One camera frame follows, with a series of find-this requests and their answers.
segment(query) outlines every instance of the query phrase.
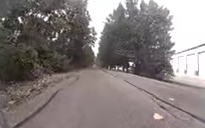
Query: white sky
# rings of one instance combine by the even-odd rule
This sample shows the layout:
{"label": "white sky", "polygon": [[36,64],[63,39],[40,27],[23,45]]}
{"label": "white sky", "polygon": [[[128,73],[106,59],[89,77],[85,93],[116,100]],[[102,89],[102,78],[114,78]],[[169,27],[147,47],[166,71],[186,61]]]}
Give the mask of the white sky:
{"label": "white sky", "polygon": [[[174,49],[181,51],[205,43],[205,0],[154,0],[167,7],[174,16],[171,33]],[[125,0],[89,0],[88,10],[97,31],[98,40],[94,52],[98,53],[98,42],[106,17]]]}

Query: tree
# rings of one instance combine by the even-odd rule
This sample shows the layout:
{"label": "tree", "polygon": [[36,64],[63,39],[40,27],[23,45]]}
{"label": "tree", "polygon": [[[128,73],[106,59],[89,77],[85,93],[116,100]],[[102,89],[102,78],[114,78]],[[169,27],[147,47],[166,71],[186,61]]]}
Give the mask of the tree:
{"label": "tree", "polygon": [[[170,11],[152,0],[148,4],[142,1],[140,8],[137,5],[137,0],[126,1],[124,22],[119,22],[115,13],[110,16],[101,36],[100,61],[111,66],[111,60],[115,65],[117,60],[122,64],[131,60],[135,63],[135,74],[156,79],[169,77],[172,75],[170,58],[174,53],[169,34],[173,29]],[[125,59],[111,58],[120,55]]]}
{"label": "tree", "polygon": [[87,1],[7,2],[0,1],[10,9],[0,13],[0,80],[32,80],[91,65],[96,33]]}
{"label": "tree", "polygon": [[102,66],[113,67],[114,65],[119,65],[126,67],[128,58],[121,53],[126,48],[124,44],[126,44],[127,34],[126,10],[122,4],[119,4],[113,14],[107,18],[107,23],[102,32],[98,55]]}

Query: white building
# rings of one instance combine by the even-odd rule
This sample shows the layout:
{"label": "white building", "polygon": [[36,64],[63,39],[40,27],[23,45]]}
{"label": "white building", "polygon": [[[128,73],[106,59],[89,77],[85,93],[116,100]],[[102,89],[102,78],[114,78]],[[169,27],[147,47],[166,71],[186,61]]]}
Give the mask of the white building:
{"label": "white building", "polygon": [[171,63],[175,74],[205,78],[205,44],[176,53]]}

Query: road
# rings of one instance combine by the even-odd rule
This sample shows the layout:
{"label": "road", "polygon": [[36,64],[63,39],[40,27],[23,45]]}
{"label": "road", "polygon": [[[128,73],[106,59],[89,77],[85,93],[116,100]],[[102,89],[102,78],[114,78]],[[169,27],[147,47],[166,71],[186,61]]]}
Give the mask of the road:
{"label": "road", "polygon": [[84,70],[21,128],[205,128],[205,90]]}

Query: sidewalk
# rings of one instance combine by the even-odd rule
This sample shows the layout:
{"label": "sidewalk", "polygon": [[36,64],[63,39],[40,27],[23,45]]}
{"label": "sidewalk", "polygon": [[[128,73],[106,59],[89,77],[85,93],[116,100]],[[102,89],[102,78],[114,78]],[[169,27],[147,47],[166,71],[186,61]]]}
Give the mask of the sidewalk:
{"label": "sidewalk", "polygon": [[196,88],[205,89],[205,79],[193,76],[176,75],[171,82],[184,86],[193,86]]}

